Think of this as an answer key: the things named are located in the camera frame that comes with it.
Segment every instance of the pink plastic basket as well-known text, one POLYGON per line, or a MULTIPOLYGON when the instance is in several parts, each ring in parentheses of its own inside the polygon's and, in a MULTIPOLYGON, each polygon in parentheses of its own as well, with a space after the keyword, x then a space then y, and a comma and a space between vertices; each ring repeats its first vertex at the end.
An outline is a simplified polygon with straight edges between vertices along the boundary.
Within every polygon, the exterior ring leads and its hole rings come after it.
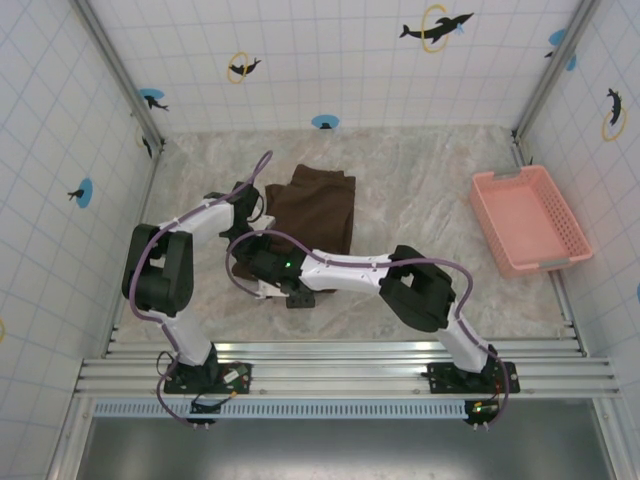
POLYGON ((477 173, 471 205, 503 277, 567 268, 593 255, 542 166, 477 173))

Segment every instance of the brown towel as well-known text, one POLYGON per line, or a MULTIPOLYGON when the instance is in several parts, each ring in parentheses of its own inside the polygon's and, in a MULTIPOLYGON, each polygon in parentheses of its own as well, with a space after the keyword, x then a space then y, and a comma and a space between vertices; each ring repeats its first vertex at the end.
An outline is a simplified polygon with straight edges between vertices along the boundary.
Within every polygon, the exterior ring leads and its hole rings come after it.
MULTIPOLYGON (((348 255, 353 234, 355 177, 298 165, 289 185, 268 185, 266 214, 274 230, 288 233, 307 248, 348 255)), ((271 251, 287 253, 293 245, 274 237, 271 251)), ((247 265, 236 263, 233 274, 254 280, 247 265)))

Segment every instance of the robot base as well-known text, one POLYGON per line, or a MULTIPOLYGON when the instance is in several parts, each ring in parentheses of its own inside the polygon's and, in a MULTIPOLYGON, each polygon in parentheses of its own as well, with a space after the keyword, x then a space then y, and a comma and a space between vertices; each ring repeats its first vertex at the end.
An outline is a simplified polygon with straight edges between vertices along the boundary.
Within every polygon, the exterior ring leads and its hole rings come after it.
MULTIPOLYGON (((504 362, 509 373, 509 393, 520 392, 520 382, 513 362, 504 362)), ((491 363, 481 373, 465 372, 453 362, 435 362, 427 365, 427 373, 422 374, 429 380, 431 393, 488 393, 504 392, 502 368, 491 363)))
POLYGON ((218 363, 215 347, 203 365, 178 363, 164 383, 166 394, 237 394, 249 393, 253 365, 243 362, 218 363))

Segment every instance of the purple cable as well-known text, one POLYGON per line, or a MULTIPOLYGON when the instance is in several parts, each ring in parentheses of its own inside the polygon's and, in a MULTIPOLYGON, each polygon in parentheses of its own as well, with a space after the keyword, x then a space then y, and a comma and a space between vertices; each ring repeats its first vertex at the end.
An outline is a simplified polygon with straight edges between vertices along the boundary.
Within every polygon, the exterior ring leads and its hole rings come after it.
MULTIPOLYGON (((160 240, 160 238, 165 233, 167 233, 172 228, 175 228, 180 223, 182 223, 182 222, 186 221, 187 219, 191 218, 192 216, 202 212, 203 210, 206 210, 209 207, 212 207, 214 205, 217 205, 217 204, 219 204, 221 202, 224 202, 224 201, 228 200, 229 198, 233 197, 238 192, 240 192, 247 185, 253 183, 253 181, 258 176, 258 174, 264 169, 264 167, 267 166, 267 163, 269 163, 269 161, 271 161, 271 157, 272 156, 273 156, 273 151, 271 151, 271 150, 267 151, 262 156, 260 161, 258 161, 257 165, 253 169, 253 173, 251 174, 251 176, 242 185, 238 186, 238 188, 234 189, 230 193, 227 193, 226 195, 223 195, 220 198, 217 198, 217 199, 213 200, 212 202, 210 202, 208 204, 200 205, 200 206, 194 208, 193 210, 191 210, 190 212, 185 213, 183 216, 181 216, 177 220, 174 220, 173 222, 171 222, 168 225, 166 225, 164 228, 160 229, 160 231, 158 233, 156 233, 153 236, 153 238, 151 238, 151 240, 149 240, 149 243, 147 244, 147 246, 143 250, 142 255, 140 255, 140 260, 138 261, 138 264, 136 265, 136 269, 133 272, 133 276, 131 277, 131 285, 129 286, 129 306, 131 307, 131 311, 133 312, 133 314, 136 317, 138 317, 141 320, 147 321, 147 322, 154 322, 154 323, 162 324, 162 320, 160 318, 154 317, 152 315, 144 315, 143 313, 141 313, 140 310, 138 310, 138 307, 136 306, 136 301, 135 301, 136 290, 137 290, 137 287, 138 287, 138 281, 140 280, 140 274, 142 273, 142 268, 144 267, 144 264, 147 261, 147 258, 149 258, 149 254, 151 253, 151 250, 153 250, 153 247, 156 245, 158 240, 160 240)), ((186 418, 183 418, 183 417, 180 417, 179 415, 176 415, 176 413, 173 412, 173 410, 171 410, 169 408, 169 406, 162 399, 162 395, 161 395, 161 392, 160 392, 162 384, 167 380, 167 378, 171 375, 171 373, 173 373, 173 371, 176 369, 176 367, 178 366, 178 359, 180 358, 180 347, 178 346, 178 343, 176 342, 176 340, 173 337, 173 335, 171 334, 171 331, 169 330, 169 328, 166 325, 162 325, 162 331, 164 332, 164 334, 169 339, 169 343, 171 343, 171 347, 176 351, 176 357, 173 360, 173 362, 171 363, 171 365, 169 366, 169 368, 167 368, 167 370, 160 376, 160 379, 158 380, 158 384, 156 385, 156 397, 158 397, 158 402, 160 402, 160 405, 162 406, 162 408, 164 408, 164 410, 172 418, 174 418, 175 420, 178 420, 183 425, 191 427, 192 424, 189 423, 186 418)))
POLYGON ((308 256, 310 256, 314 260, 317 260, 320 263, 324 263, 325 265, 330 265, 333 267, 391 268, 391 267, 404 267, 407 265, 420 265, 420 264, 434 263, 436 265, 443 265, 445 267, 453 268, 454 270, 457 270, 460 273, 462 273, 467 279, 467 289, 465 290, 464 294, 462 295, 462 298, 460 299, 460 302, 458 303, 458 306, 456 307, 454 316, 456 318, 456 321, 460 325, 460 328, 462 329, 464 334, 467 336, 467 338, 471 341, 471 343, 473 343, 476 347, 478 347, 480 350, 482 350, 484 353, 486 353, 488 356, 490 356, 496 362, 498 362, 498 364, 500 365, 500 368, 502 369, 502 375, 504 377, 504 400, 502 403, 502 408, 498 411, 498 414, 490 422, 490 425, 495 424, 495 422, 502 416, 502 413, 507 408, 507 404, 509 403, 509 373, 507 371, 507 367, 505 366, 504 362, 500 357, 498 357, 495 353, 493 353, 491 350, 486 348, 484 345, 480 344, 478 339, 469 331, 469 329, 464 324, 464 322, 460 321, 460 313, 462 311, 462 307, 469 299, 469 296, 471 295, 471 291, 473 290, 473 277, 471 276, 471 273, 469 272, 469 270, 464 268, 462 265, 452 262, 450 260, 444 260, 442 258, 430 258, 430 257, 408 258, 405 260, 395 260, 391 262, 382 262, 382 263, 375 263, 375 264, 367 263, 367 262, 350 263, 350 262, 340 262, 337 260, 329 260, 329 259, 322 258, 321 256, 313 253, 310 249, 308 249, 306 246, 300 243, 299 240, 293 238, 291 235, 288 235, 284 232, 278 232, 277 230, 254 230, 251 232, 247 232, 243 235, 240 235, 233 242, 231 242, 231 244, 229 245, 229 248, 227 249, 227 254, 224 259, 225 270, 227 271, 227 275, 229 276, 229 279, 231 280, 231 282, 242 291, 247 292, 248 294, 253 295, 254 297, 257 297, 258 294, 246 288, 244 285, 238 282, 233 276, 233 273, 231 272, 231 254, 233 253, 233 250, 238 246, 240 242, 242 242, 243 240, 246 240, 249 237, 253 237, 256 235, 273 235, 276 237, 284 238, 285 240, 288 240, 289 242, 293 243, 296 247, 298 247, 300 250, 302 250, 304 253, 306 253, 308 256))

